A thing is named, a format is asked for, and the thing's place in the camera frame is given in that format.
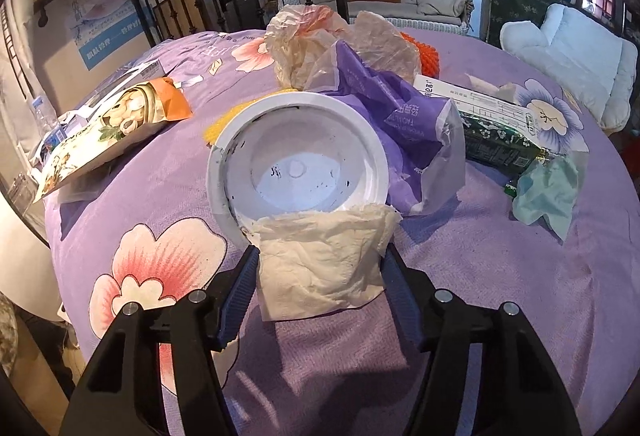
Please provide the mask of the white tissue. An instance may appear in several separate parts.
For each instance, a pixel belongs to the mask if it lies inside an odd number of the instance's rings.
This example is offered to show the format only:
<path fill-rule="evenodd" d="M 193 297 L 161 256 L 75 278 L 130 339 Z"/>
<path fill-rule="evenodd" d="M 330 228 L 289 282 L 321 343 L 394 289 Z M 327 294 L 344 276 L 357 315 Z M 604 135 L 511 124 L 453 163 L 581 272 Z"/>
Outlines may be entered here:
<path fill-rule="evenodd" d="M 384 204 L 256 221 L 248 238 L 259 249 L 262 318 L 302 320 L 370 303 L 384 291 L 380 260 L 400 221 Z"/>

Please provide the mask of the yellow foam fruit net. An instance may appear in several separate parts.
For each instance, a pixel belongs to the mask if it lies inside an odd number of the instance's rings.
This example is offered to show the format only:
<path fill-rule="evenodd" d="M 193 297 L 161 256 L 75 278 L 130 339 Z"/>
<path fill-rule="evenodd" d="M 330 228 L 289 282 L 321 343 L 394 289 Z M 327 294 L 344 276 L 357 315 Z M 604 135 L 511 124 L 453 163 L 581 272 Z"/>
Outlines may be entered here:
<path fill-rule="evenodd" d="M 288 93 L 288 92 L 297 92 L 297 89 L 294 89 L 294 88 L 281 89 L 281 90 L 266 94 L 265 96 L 261 96 L 260 98 L 242 102 L 242 103 L 236 104 L 234 107 L 231 107 L 230 110 L 222 114 L 220 117 L 216 119 L 215 122 L 211 123 L 205 128 L 203 133 L 203 140 L 205 144 L 209 148 L 211 148 L 216 143 L 221 133 L 224 131 L 224 128 L 226 128 L 228 124 L 232 121 L 232 119 L 238 116 L 247 107 L 253 105 L 254 103 L 260 100 L 268 98 L 268 96 L 275 96 L 276 94 Z"/>

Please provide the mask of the white purple paper bowl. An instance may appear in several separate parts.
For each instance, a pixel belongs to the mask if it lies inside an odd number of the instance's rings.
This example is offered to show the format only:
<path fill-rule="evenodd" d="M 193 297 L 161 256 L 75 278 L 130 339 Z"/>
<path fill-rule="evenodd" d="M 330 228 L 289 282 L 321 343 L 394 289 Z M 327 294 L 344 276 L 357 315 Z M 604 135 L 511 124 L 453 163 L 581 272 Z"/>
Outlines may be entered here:
<path fill-rule="evenodd" d="M 388 165 L 353 108 L 321 93 L 282 92 L 224 126 L 209 152 L 206 191 L 224 237 L 246 248 L 264 217 L 385 203 Z"/>

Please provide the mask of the purple floral bed sheet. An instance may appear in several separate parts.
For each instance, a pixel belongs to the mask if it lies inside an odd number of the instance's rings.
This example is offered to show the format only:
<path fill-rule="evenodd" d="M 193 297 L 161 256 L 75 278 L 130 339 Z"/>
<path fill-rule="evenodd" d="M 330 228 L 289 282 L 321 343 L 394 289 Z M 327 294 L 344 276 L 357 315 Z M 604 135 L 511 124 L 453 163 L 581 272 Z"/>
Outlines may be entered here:
<path fill-rule="evenodd" d="M 555 82 L 486 42 L 416 32 L 439 54 L 451 84 L 477 77 L 543 96 L 589 150 L 570 232 L 511 215 L 496 170 L 469 163 L 464 187 L 436 214 L 399 225 L 406 264 L 470 304 L 519 304 L 572 398 L 582 431 L 595 433 L 639 369 L 639 200 L 616 148 L 591 114 Z M 157 305 L 206 284 L 240 252 L 220 232 L 206 196 L 204 131 L 236 104 L 277 89 L 258 30 L 201 32 L 146 52 L 186 82 L 192 116 L 118 160 L 90 202 L 44 202 L 63 304 L 85 356 L 129 300 Z M 257 306 L 224 361 L 224 385 L 243 435 L 398 435 L 425 358 L 397 332 L 384 297 L 291 322 Z"/>

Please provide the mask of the light green wrapper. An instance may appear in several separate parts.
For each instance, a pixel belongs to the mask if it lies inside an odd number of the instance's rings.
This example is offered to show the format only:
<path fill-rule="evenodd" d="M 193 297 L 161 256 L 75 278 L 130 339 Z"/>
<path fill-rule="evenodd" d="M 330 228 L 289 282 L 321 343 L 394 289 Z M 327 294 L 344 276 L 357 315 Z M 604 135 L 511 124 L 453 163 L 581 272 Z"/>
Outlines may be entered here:
<path fill-rule="evenodd" d="M 535 159 L 518 178 L 512 215 L 527 226 L 544 221 L 561 241 L 567 238 L 573 209 L 582 189 L 582 176 L 568 156 Z"/>

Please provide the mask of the green white carton box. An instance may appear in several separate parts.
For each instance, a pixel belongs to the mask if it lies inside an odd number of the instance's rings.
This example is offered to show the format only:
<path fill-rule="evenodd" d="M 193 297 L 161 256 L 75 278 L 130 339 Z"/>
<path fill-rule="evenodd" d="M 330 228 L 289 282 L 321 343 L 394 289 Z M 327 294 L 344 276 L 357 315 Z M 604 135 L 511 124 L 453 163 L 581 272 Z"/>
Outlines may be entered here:
<path fill-rule="evenodd" d="M 537 118 L 527 108 L 424 75 L 416 75 L 413 84 L 425 96 L 456 104 L 471 161 L 519 176 L 536 159 L 549 158 L 538 139 Z"/>

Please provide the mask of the purple plastic bag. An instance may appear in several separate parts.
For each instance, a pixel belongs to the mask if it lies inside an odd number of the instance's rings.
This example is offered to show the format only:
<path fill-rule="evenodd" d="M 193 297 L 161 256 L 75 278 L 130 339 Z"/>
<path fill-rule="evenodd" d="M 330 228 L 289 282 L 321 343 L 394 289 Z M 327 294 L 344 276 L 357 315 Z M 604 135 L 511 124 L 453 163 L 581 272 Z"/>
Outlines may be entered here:
<path fill-rule="evenodd" d="M 434 214 L 465 185 L 464 130 L 454 101 L 373 70 L 342 40 L 314 62 L 305 89 L 333 96 L 371 125 L 387 159 L 387 203 L 401 214 Z"/>

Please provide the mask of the plastic water bottle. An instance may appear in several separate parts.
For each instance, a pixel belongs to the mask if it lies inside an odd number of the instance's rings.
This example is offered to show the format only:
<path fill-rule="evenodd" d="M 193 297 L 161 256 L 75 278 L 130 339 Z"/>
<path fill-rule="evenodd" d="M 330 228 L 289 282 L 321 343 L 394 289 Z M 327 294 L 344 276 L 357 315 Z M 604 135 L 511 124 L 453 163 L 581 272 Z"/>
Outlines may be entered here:
<path fill-rule="evenodd" d="M 36 96 L 30 104 L 42 137 L 58 128 L 58 115 L 47 96 Z"/>

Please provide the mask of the floral snack bag orange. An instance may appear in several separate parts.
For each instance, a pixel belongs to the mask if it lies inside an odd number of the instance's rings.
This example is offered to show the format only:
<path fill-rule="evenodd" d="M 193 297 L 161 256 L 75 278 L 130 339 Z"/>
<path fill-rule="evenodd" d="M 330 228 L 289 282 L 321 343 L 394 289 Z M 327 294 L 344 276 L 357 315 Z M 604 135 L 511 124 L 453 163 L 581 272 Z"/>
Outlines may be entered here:
<path fill-rule="evenodd" d="M 35 200 L 117 159 L 166 125 L 191 116 L 186 96 L 168 77 L 122 90 L 105 102 L 87 125 L 52 151 L 43 166 Z"/>

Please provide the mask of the white product box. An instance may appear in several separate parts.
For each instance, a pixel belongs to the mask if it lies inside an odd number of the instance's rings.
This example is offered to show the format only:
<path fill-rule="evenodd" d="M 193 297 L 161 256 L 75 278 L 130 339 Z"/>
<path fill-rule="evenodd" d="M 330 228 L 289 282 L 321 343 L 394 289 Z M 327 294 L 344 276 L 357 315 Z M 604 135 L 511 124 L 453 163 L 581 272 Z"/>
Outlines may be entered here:
<path fill-rule="evenodd" d="M 158 60 L 140 63 L 131 67 L 126 72 L 117 74 L 113 79 L 96 88 L 81 105 L 62 115 L 62 118 L 71 118 L 74 115 L 89 119 L 96 114 L 100 106 L 112 96 L 140 82 L 162 78 L 165 70 Z"/>

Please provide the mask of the white padded rocking chair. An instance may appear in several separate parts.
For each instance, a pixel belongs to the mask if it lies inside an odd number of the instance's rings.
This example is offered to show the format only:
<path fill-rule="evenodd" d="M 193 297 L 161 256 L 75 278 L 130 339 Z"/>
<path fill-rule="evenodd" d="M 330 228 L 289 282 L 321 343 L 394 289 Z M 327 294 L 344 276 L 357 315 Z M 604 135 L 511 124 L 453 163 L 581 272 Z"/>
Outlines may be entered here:
<path fill-rule="evenodd" d="M 556 81 L 609 136 L 631 115 L 638 48 L 582 12 L 553 3 L 544 21 L 506 22 L 500 47 Z"/>

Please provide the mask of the orange foam fruit net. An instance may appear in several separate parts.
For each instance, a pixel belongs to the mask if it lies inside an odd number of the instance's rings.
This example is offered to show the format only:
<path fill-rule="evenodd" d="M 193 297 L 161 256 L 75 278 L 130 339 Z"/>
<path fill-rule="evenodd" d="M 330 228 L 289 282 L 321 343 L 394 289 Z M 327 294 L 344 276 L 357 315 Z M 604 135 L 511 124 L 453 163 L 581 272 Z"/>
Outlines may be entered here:
<path fill-rule="evenodd" d="M 423 44 L 423 42 L 415 40 L 405 32 L 401 32 L 400 34 L 402 38 L 418 49 L 421 62 L 421 74 L 427 77 L 439 78 L 440 63 L 438 51 L 429 44 Z"/>

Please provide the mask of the dark green floral panel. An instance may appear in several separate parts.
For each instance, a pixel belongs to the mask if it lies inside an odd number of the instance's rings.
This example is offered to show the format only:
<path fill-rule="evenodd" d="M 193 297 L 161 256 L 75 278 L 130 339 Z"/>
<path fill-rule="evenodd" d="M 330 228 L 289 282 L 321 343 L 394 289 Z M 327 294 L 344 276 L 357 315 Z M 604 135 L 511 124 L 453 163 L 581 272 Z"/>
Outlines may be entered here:
<path fill-rule="evenodd" d="M 500 47 L 500 29 L 506 22 L 531 21 L 539 26 L 546 16 L 548 6 L 563 0 L 482 0 L 480 4 L 480 40 Z"/>

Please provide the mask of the crumpled beige plastic bag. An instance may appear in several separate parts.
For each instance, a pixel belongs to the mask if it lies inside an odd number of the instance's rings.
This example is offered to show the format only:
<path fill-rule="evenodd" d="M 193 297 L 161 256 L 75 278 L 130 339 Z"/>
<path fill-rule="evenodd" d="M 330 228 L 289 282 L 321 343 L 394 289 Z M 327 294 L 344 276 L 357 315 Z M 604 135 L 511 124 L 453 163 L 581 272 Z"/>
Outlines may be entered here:
<path fill-rule="evenodd" d="M 285 6 L 269 22 L 267 52 L 283 89 L 317 90 L 330 81 L 335 44 L 344 42 L 373 70 L 411 82 L 422 72 L 418 47 L 376 13 L 361 11 L 352 24 L 328 6 Z"/>

